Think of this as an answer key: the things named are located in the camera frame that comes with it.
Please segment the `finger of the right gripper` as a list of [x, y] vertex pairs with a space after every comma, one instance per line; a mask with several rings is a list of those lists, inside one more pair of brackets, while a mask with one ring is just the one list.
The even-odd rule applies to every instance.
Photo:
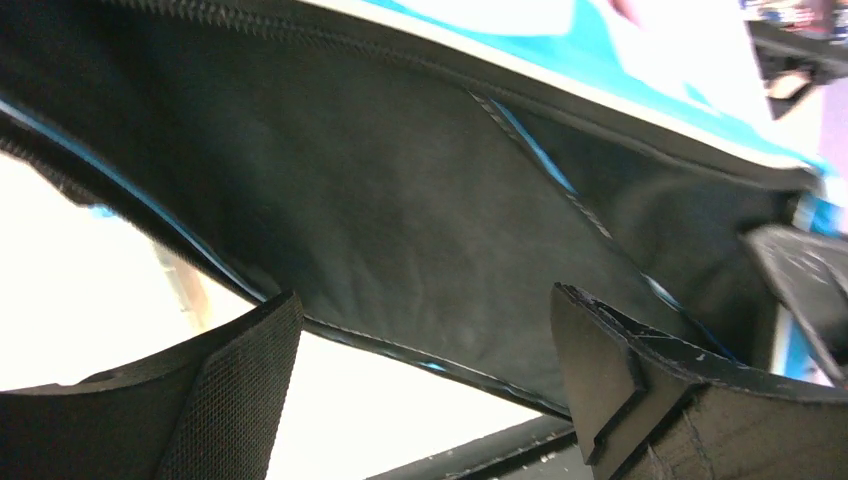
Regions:
[[828, 380], [847, 386], [847, 238], [765, 225], [743, 242]]

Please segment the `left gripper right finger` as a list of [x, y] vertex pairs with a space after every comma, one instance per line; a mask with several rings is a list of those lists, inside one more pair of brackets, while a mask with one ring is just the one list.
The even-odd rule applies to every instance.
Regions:
[[551, 292], [584, 462], [598, 479], [843, 479], [847, 394], [737, 364], [584, 291]]

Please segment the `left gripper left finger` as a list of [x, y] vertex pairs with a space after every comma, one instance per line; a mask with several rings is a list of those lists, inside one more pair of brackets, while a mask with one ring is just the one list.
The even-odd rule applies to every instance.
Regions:
[[282, 293], [218, 328], [63, 386], [1, 396], [5, 479], [262, 479], [302, 330]]

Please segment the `blue racket cover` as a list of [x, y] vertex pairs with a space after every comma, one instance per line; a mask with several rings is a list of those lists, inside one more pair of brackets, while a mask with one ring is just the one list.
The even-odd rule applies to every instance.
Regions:
[[566, 414], [553, 284], [755, 362], [742, 236], [828, 171], [640, 54], [603, 1], [5, 1], [1, 128], [311, 331]]

